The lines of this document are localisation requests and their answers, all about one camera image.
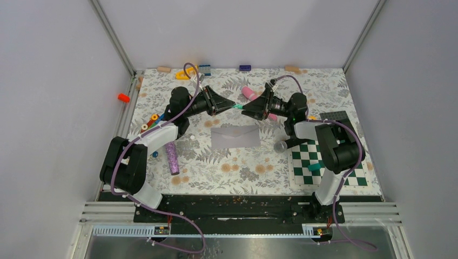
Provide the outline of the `small green white bottle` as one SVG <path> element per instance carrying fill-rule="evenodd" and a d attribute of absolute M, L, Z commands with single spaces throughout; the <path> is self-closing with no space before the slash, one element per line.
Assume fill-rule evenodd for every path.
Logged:
<path fill-rule="evenodd" d="M 233 108 L 242 110 L 242 109 L 243 109 L 243 105 L 241 105 L 241 104 L 236 104 L 236 105 L 233 106 Z"/>

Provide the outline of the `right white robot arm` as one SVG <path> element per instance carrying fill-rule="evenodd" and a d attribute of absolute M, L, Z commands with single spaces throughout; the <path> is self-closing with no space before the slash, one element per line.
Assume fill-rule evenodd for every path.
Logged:
<path fill-rule="evenodd" d="M 346 177 L 366 156 L 350 120 L 309 119 L 304 94 L 297 92 L 288 101 L 283 101 L 269 87 L 261 96 L 244 105 L 242 114 L 256 120 L 264 120 L 270 114 L 285 117 L 284 129 L 289 136 L 283 143 L 286 148 L 308 140 L 315 141 L 325 171 L 318 190 L 313 194 L 315 204 L 311 205 L 309 213 L 314 221 L 324 222 L 331 215 L 330 205 L 339 200 Z"/>

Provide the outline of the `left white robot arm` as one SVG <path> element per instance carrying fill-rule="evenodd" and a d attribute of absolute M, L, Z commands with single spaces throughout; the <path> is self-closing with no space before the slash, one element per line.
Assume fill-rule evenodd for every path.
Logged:
<path fill-rule="evenodd" d="M 100 180 L 117 195 L 128 195 L 135 203 L 148 206 L 146 213 L 153 221 L 164 220 L 168 208 L 161 203 L 163 196 L 146 181 L 148 156 L 182 137 L 190 125 L 189 117 L 203 112 L 217 115 L 234 105 L 235 102 L 220 96 L 210 86 L 197 88 L 193 96 L 185 87 L 174 88 L 164 117 L 155 127 L 133 140 L 122 137 L 111 140 Z"/>

